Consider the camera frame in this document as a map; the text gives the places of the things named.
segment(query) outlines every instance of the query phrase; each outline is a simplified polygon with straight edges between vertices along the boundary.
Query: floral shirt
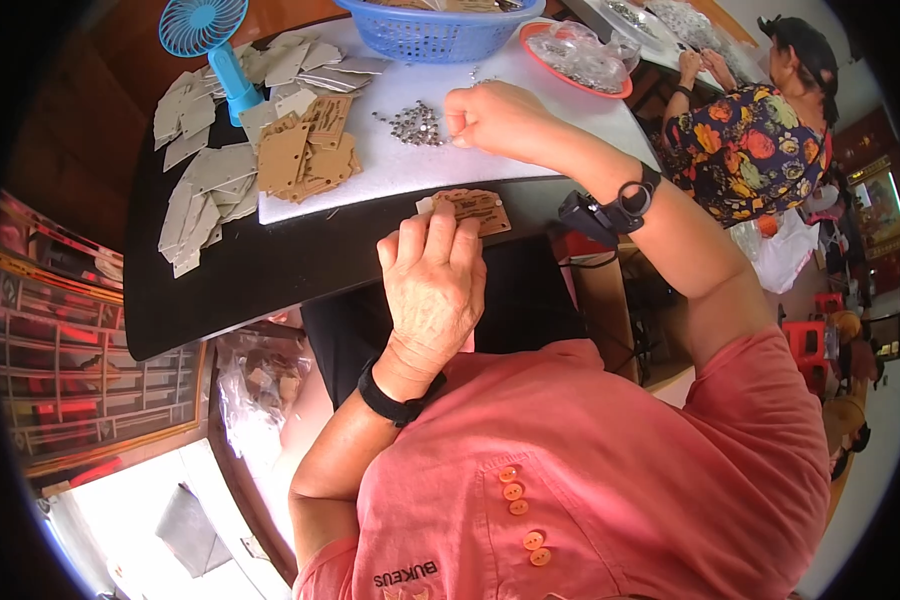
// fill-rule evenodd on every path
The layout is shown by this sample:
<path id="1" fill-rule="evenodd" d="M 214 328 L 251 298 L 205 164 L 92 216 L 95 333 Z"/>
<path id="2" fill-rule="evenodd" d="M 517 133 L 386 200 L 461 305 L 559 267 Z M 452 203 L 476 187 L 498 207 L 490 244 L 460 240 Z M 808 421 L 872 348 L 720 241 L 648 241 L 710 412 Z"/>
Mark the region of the floral shirt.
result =
<path id="1" fill-rule="evenodd" d="M 672 117 L 672 181 L 728 228 L 796 207 L 827 171 L 822 139 L 772 85 Z"/>

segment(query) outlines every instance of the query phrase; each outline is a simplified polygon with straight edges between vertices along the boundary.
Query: blue handheld fan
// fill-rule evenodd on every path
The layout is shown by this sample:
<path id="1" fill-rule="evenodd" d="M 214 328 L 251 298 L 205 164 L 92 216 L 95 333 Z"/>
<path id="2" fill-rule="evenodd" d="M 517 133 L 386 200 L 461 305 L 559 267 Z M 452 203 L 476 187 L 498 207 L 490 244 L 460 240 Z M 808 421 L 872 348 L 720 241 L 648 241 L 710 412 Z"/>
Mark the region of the blue handheld fan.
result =
<path id="1" fill-rule="evenodd" d="M 230 124 L 240 127 L 243 111 L 264 101 L 247 80 L 228 42 L 247 15 L 248 0 L 170 0 L 160 15 L 158 33 L 167 52 L 192 58 L 206 54 L 230 109 Z"/>

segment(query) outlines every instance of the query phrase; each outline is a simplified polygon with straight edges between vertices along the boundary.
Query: orange plate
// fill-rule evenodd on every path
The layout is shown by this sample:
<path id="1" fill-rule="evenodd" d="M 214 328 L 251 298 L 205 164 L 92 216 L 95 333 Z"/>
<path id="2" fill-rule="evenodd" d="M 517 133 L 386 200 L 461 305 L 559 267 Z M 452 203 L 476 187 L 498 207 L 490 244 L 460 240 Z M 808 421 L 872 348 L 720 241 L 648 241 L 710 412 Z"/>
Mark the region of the orange plate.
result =
<path id="1" fill-rule="evenodd" d="M 624 88 L 622 91 L 620 91 L 619 93 L 616 93 L 616 94 L 608 94 L 608 93 L 604 93 L 602 91 L 597 91 L 596 89 L 590 89 L 586 85 L 581 85 L 580 83 L 577 83 L 572 78 L 566 77 L 563 73 L 558 73 L 557 71 L 554 70 L 554 68 L 552 66 L 550 66 L 549 64 L 544 62 L 543 59 L 540 56 L 536 55 L 534 53 L 534 51 L 530 49 L 530 46 L 527 45 L 527 37 L 532 36 L 533 34 L 539 34 L 543 30 L 548 29 L 551 25 L 553 25 L 553 23 L 541 23 L 540 21 L 537 21 L 537 22 L 533 22 L 533 23 L 527 23 L 526 25 L 524 25 L 523 27 L 520 28 L 520 43 L 523 44 L 523 49 L 526 50 L 527 54 L 529 54 L 535 61 L 540 63 L 540 65 L 542 65 L 543 68 L 550 71 L 555 77 L 561 78 L 562 80 L 564 80 L 564 82 L 566 82 L 567 84 L 570 84 L 574 88 L 579 88 L 583 91 L 588 91 L 591 94 L 596 94 L 597 96 L 602 96 L 603 98 L 623 99 L 623 98 L 629 97 L 631 94 L 634 93 L 634 82 L 631 81 L 631 79 L 629 77 L 627 77 L 626 81 L 624 81 Z"/>

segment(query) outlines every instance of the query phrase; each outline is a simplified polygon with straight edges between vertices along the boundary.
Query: orange button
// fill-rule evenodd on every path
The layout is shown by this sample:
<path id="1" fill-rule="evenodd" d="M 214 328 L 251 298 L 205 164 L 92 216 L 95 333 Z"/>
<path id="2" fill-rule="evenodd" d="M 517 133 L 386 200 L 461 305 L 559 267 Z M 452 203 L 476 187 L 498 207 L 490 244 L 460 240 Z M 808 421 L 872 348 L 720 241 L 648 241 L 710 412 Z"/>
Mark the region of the orange button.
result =
<path id="1" fill-rule="evenodd" d="M 507 500 L 519 500 L 523 496 L 523 486 L 511 483 L 504 487 L 504 498 Z"/>
<path id="2" fill-rule="evenodd" d="M 537 548 L 529 553 L 529 561 L 537 567 L 543 567 L 550 562 L 553 555 L 546 548 Z"/>
<path id="3" fill-rule="evenodd" d="M 516 467 L 508 466 L 507 468 L 500 471 L 500 481 L 504 483 L 510 483 L 516 479 Z"/>
<path id="4" fill-rule="evenodd" d="M 514 500 L 513 502 L 510 502 L 511 515 L 523 515 L 528 510 L 530 510 L 530 505 L 527 504 L 526 500 Z"/>
<path id="5" fill-rule="evenodd" d="M 537 550 L 543 546 L 543 534 L 539 531 L 531 531 L 523 536 L 523 547 L 528 550 Z"/>

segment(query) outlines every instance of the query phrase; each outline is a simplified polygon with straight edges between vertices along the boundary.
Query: pink shirt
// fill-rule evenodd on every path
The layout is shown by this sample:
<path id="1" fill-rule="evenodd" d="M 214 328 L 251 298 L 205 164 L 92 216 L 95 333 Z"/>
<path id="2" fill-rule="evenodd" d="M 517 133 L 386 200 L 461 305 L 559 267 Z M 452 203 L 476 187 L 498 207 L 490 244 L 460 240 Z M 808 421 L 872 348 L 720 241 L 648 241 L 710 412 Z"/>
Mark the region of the pink shirt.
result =
<path id="1" fill-rule="evenodd" d="M 319 550 L 298 598 L 780 600 L 809 566 L 827 440 L 775 326 L 721 350 L 682 410 L 588 340 L 444 373 L 363 475 L 360 537 Z"/>

